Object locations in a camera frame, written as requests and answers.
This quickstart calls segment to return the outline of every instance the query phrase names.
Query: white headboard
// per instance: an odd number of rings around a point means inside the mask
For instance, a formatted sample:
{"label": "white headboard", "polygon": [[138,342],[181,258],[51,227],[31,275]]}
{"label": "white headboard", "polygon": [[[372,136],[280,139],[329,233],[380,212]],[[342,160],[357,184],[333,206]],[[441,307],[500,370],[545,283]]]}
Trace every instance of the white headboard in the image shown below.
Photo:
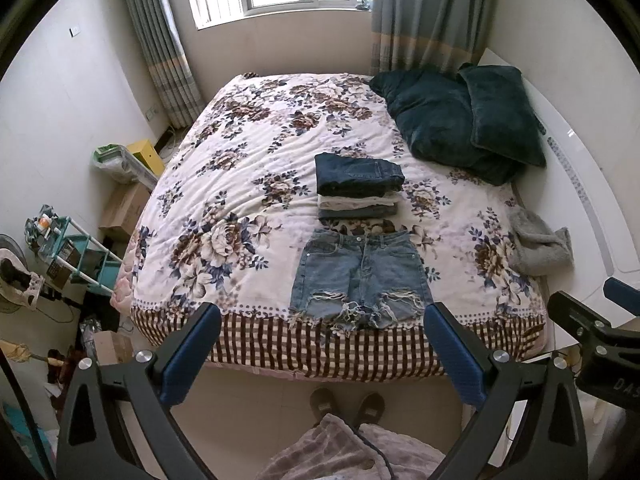
{"label": "white headboard", "polygon": [[[480,64],[508,65],[491,50]],[[546,277],[549,293],[564,290],[619,326],[634,316],[602,294],[605,280],[615,276],[640,286],[640,262],[618,202],[600,168],[562,115],[526,79],[524,87],[546,128],[546,168],[528,166],[514,188],[526,208],[556,230],[568,227],[575,266]],[[574,338],[559,326],[549,331],[546,348],[563,348]]]}

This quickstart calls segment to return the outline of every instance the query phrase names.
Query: shoe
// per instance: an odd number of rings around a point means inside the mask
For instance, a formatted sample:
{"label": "shoe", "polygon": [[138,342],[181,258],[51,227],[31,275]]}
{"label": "shoe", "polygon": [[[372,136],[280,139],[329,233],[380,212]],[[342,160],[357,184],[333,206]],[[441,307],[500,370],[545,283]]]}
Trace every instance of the shoe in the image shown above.
{"label": "shoe", "polygon": [[377,393],[369,394],[360,403],[354,427],[357,429],[361,424],[377,424],[383,413],[385,413],[385,399]]}
{"label": "shoe", "polygon": [[311,404],[311,410],[316,417],[316,424],[319,424],[322,418],[331,413],[335,416],[342,416],[340,414],[340,408],[338,408],[338,402],[335,400],[334,394],[328,388],[318,388],[311,394],[309,399]]}

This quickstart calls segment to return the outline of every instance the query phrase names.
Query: gray curtain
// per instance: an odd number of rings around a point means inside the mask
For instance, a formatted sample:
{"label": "gray curtain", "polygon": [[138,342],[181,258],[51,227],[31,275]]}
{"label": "gray curtain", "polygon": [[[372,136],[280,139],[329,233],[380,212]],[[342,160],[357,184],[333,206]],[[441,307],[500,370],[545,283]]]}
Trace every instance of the gray curtain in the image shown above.
{"label": "gray curtain", "polygon": [[492,10],[492,0],[373,0],[372,74],[477,62]]}
{"label": "gray curtain", "polygon": [[191,126],[205,104],[175,27],[169,0],[126,0],[162,106],[176,128]]}

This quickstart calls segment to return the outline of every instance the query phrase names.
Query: yellow box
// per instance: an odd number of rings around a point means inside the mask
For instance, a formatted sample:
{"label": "yellow box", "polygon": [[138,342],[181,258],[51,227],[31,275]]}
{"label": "yellow box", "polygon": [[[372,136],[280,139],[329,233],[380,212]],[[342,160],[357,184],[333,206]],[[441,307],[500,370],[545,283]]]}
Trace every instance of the yellow box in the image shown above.
{"label": "yellow box", "polygon": [[148,167],[155,176],[162,175],[162,172],[164,171],[164,164],[162,163],[160,156],[156,153],[156,150],[154,150],[150,140],[139,140],[138,142],[134,142],[127,146],[127,149],[136,157],[137,160]]}

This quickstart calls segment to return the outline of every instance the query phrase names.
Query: dark green pillow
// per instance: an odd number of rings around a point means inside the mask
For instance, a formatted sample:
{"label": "dark green pillow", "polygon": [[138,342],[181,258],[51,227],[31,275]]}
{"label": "dark green pillow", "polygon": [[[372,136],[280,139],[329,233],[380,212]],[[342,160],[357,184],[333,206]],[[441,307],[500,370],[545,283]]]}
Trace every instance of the dark green pillow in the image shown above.
{"label": "dark green pillow", "polygon": [[386,100],[415,158],[463,168],[494,186],[521,170],[519,162],[472,145],[473,116],[464,84],[432,70],[395,70],[378,74],[369,85]]}
{"label": "dark green pillow", "polygon": [[474,118],[471,143],[524,164],[544,168],[540,122],[514,66],[463,65],[458,71],[466,83]]}

